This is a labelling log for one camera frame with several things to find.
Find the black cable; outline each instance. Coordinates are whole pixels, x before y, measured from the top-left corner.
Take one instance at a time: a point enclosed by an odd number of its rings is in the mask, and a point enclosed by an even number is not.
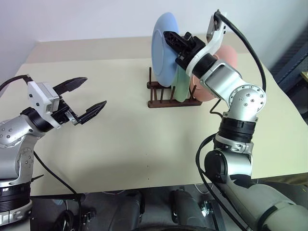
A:
[[[220,103],[221,99],[217,100],[216,104],[212,107],[212,109],[210,110],[210,114],[216,114],[219,115],[220,118],[222,118],[222,114],[219,112],[213,112],[213,110],[215,109],[215,107],[217,107],[217,105]]]
[[[250,45],[250,43],[248,42],[246,37],[241,33],[241,31],[232,22],[230,22],[219,11],[216,11],[214,13],[214,18],[215,17],[217,17],[221,21],[223,21],[242,40],[242,42],[245,44],[245,46],[247,47],[248,51],[251,53],[252,57],[254,58],[257,66],[259,68],[259,71],[260,71],[260,74],[261,74],[261,79],[262,79],[262,89],[265,92],[266,91],[266,79],[265,79],[265,73],[264,73],[264,70],[263,70],[263,66],[262,66],[261,61],[259,60],[256,52],[254,51],[254,49],[252,48],[252,46]]]
[[[70,210],[65,210],[58,216],[49,231],[71,231],[73,230],[73,225],[74,214]]]
[[[246,231],[247,229],[238,221],[238,219],[233,216],[233,214],[226,208],[226,206],[222,203],[222,201],[215,195],[215,193],[212,191],[211,187],[207,184],[204,176],[203,176],[203,173],[204,171],[201,169],[200,167],[200,151],[201,149],[206,145],[208,144],[211,140],[214,139],[216,134],[213,134],[209,137],[207,137],[201,144],[200,144],[200,147],[197,151],[197,154],[196,154],[196,165],[198,167],[198,171],[199,171],[199,174],[201,176],[201,179],[204,183],[204,185],[206,186],[206,188],[210,191],[210,193],[212,194],[212,196],[214,197],[214,199],[218,202],[218,204],[222,207],[223,210],[225,210],[225,212],[229,215],[229,217],[234,221],[234,223],[243,231]]]
[[[214,185],[215,185],[215,187],[221,192],[221,188],[220,188],[218,185],[216,185],[216,184],[214,184]],[[227,201],[228,201],[229,204],[232,206],[232,208],[233,208],[234,211],[237,213],[237,215],[239,215],[239,217],[240,217],[243,221],[245,221],[244,218],[243,218],[243,216],[236,210],[236,208],[235,208],[234,204],[232,203],[232,201],[230,200],[230,198],[227,197],[226,195],[225,195],[224,197],[227,199]]]
[[[6,80],[4,83],[2,83],[1,86],[0,86],[0,91],[2,91],[10,83],[12,83],[16,80],[19,80],[19,79],[23,79],[26,83],[29,82],[29,81],[33,81],[33,79],[31,77],[27,76],[27,75],[15,76],[13,78]]]
[[[66,200],[63,200],[63,203],[65,204],[65,209],[68,210],[68,206],[67,206],[67,201]]]
[[[37,177],[34,177],[34,178],[31,179],[31,182],[33,182],[33,181],[35,181],[35,180],[37,180],[37,179],[39,179],[39,178],[41,178],[41,177],[43,177],[43,176],[44,176],[44,174],[39,175],[39,176],[37,176]]]
[[[54,174],[53,171],[51,171],[44,163],[43,161],[39,158],[39,156],[36,154],[36,152],[33,151],[33,154],[35,158],[39,161],[39,163],[46,169],[53,177],[55,177],[59,182],[61,182],[65,187],[67,187],[72,193],[76,196],[76,200],[78,202],[78,216],[79,216],[79,221],[78,221],[78,226],[79,226],[79,231],[81,231],[81,201],[80,198],[78,197],[78,193],[67,183],[64,182],[60,177],[58,177],[56,174]]]

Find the wire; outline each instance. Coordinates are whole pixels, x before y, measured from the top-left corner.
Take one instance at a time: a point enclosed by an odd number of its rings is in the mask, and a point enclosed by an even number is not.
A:
[[[39,175],[39,176],[37,176],[37,177],[34,177],[34,178],[31,179],[31,182],[33,182],[33,181],[35,181],[35,180],[37,180],[37,179],[39,179],[39,178],[41,178],[41,177],[43,177],[43,176],[44,176],[44,174]]]
[[[213,110],[215,109],[215,107],[217,107],[217,105],[220,103],[221,99],[217,100],[216,104],[212,107],[212,109],[210,110],[210,114],[216,114],[219,115],[220,118],[222,118],[222,114],[219,112],[213,112]]]
[[[79,216],[79,221],[78,221],[78,226],[79,226],[79,231],[81,231],[81,201],[80,198],[78,197],[78,193],[67,183],[64,182],[60,177],[58,177],[56,174],[54,174],[53,171],[51,171],[45,164],[44,162],[39,158],[39,156],[36,154],[36,152],[33,151],[33,154],[35,158],[39,161],[39,163],[46,169],[53,177],[55,177],[59,182],[61,182],[65,187],[67,187],[72,193],[76,196],[76,200],[78,202],[78,216]]]
[[[104,194],[108,194],[108,195],[120,195],[121,193],[125,192],[126,190],[122,190],[120,192],[117,192],[117,193],[112,193],[112,192],[102,192]]]
[[[67,200],[63,200],[66,210],[68,210]]]
[[[226,208],[226,206],[222,203],[222,201],[216,196],[216,194],[212,191],[211,187],[208,185],[208,183],[206,182],[204,176],[203,176],[203,170],[200,167],[200,152],[201,149],[208,144],[211,140],[214,139],[216,134],[213,134],[209,137],[207,137],[201,144],[200,147],[196,153],[196,165],[198,167],[199,170],[199,174],[201,176],[201,179],[204,183],[204,185],[206,186],[206,188],[209,190],[209,192],[212,194],[212,196],[214,197],[214,199],[218,202],[218,204],[222,207],[223,210],[225,210],[225,212],[229,215],[229,217],[234,221],[234,223],[243,231],[246,231],[247,229],[238,221],[237,218],[235,218],[235,216],[233,216],[233,214]]]
[[[247,47],[248,51],[251,53],[252,57],[254,58],[260,74],[261,74],[261,79],[262,79],[262,89],[264,90],[264,92],[266,91],[266,78],[265,78],[265,73],[263,70],[263,66],[261,61],[259,60],[256,52],[254,51],[254,49],[252,48],[252,46],[250,45],[250,43],[248,42],[248,40],[246,39],[246,37],[241,33],[241,31],[232,23],[230,22],[225,16],[223,16],[219,11],[216,11],[214,13],[214,17],[219,18],[221,21],[223,21],[244,43],[244,45]]]
[[[33,81],[33,79],[30,76],[27,75],[22,75],[22,76],[15,76],[13,78],[10,78],[8,80],[6,80],[4,83],[2,83],[0,85],[0,91],[2,91],[7,85],[9,85],[10,83],[19,80],[19,79],[23,79],[26,83],[29,81]]]
[[[65,210],[58,216],[57,220],[53,223],[49,231],[72,231],[74,230],[73,225],[74,214],[72,211]]]
[[[197,187],[197,185],[201,185],[201,184],[194,184],[194,186],[195,186],[196,190],[197,190],[199,193],[201,193],[202,195],[206,195],[206,194],[208,194],[208,193],[210,192],[209,190],[208,190],[207,192],[202,192],[202,191]]]

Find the beige table surface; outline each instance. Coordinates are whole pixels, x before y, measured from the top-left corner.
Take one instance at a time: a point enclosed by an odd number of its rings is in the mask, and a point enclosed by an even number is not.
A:
[[[200,183],[195,153],[201,141],[217,132],[220,118],[210,115],[216,100],[196,107],[149,109],[146,88],[151,59],[118,59],[24,64],[18,74],[59,84],[74,77],[88,81],[64,100],[78,114],[107,100],[105,108],[84,125],[65,124],[38,141],[35,150],[56,174],[79,193]],[[261,84],[249,54],[238,55],[238,70],[248,82]],[[308,128],[268,70],[267,104],[258,114],[253,142],[253,177],[308,171]],[[0,98],[0,120],[29,106],[26,85],[11,84]],[[221,103],[217,110],[227,109]],[[203,156],[212,150],[208,145]],[[70,193],[41,165],[32,195]]]

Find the dish rack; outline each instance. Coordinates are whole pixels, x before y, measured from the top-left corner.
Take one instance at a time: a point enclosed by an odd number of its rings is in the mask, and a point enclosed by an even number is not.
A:
[[[196,90],[196,85],[194,85],[192,91],[189,88],[190,97],[185,99],[183,102],[178,102],[173,99],[175,86],[171,90],[170,99],[163,99],[165,89],[171,89],[171,87],[164,87],[160,85],[157,81],[152,81],[152,68],[149,67],[149,82],[146,84],[147,89],[151,90],[150,100],[148,101],[149,108],[161,108],[161,107],[187,107],[187,106],[200,106],[201,101],[194,98],[193,94]],[[161,89],[160,99],[157,99],[157,89]]]

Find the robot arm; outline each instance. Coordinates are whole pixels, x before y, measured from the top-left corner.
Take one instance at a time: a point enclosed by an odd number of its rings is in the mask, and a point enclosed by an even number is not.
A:
[[[214,150],[205,157],[205,174],[256,231],[308,229],[308,211],[277,190],[251,181],[252,135],[257,113],[266,103],[265,91],[242,80],[240,73],[212,55],[221,45],[225,25],[212,16],[205,45],[189,32],[184,37],[165,31],[166,43],[178,53],[176,63],[194,74],[201,85],[226,102]]]
[[[36,142],[68,121],[74,125],[86,123],[106,104],[106,101],[98,103],[78,117],[61,94],[78,88],[87,78],[70,79],[54,88],[25,78],[34,108],[29,107],[20,116],[0,123],[0,226],[27,218],[31,210],[30,183]]]

